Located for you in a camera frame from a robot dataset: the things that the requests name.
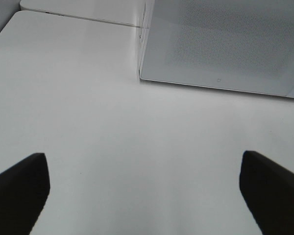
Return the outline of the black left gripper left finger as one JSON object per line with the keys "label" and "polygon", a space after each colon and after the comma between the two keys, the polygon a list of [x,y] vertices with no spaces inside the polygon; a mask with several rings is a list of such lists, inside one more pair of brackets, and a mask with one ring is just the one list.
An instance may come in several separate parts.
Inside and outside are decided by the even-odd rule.
{"label": "black left gripper left finger", "polygon": [[44,153],[34,153],[0,173],[0,235],[30,234],[49,192]]}

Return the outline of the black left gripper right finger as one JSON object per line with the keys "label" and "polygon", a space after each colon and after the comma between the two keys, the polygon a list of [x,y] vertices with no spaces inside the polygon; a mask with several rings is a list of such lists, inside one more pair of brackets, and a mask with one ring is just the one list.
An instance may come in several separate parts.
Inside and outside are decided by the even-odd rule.
{"label": "black left gripper right finger", "polygon": [[262,234],[294,235],[294,173],[256,151],[245,151],[239,189]]}

